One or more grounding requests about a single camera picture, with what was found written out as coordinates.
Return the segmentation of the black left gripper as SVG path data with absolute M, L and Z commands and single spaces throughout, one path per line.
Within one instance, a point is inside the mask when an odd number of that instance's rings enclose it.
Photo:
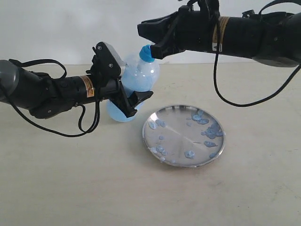
M 153 95 L 153 91 L 133 91 L 128 96 L 121 82 L 121 79 L 110 79 L 108 83 L 101 87 L 102 83 L 99 79 L 93 78 L 93 86 L 95 88 L 95 96 L 93 102 L 109 99 L 114 105 L 127 117 L 133 117 L 138 106 Z

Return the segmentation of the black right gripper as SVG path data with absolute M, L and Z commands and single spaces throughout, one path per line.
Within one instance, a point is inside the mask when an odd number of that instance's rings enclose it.
M 137 25 L 138 35 L 154 43 L 155 56 L 167 56 L 185 50 L 215 53 L 218 50 L 218 0 L 190 0 L 183 17 L 178 12 L 145 20 Z

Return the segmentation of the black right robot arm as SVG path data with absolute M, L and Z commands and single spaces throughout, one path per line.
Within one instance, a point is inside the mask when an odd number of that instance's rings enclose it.
M 184 51 L 247 58 L 274 67 L 301 63 L 301 15 L 253 10 L 222 16 L 217 0 L 189 1 L 167 16 L 142 21 L 138 35 L 152 42 L 156 59 Z

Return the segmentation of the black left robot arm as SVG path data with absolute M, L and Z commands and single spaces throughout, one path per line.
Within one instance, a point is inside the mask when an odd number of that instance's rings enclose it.
M 17 60 L 1 60 L 0 101 L 26 109 L 37 119 L 48 119 L 73 107 L 96 101 L 110 100 L 126 117 L 136 114 L 136 107 L 150 98 L 153 91 L 126 93 L 121 82 L 122 70 L 105 68 L 96 63 L 85 75 L 51 78 L 48 73 L 28 71 L 25 68 L 50 63 L 50 59 L 21 63 Z

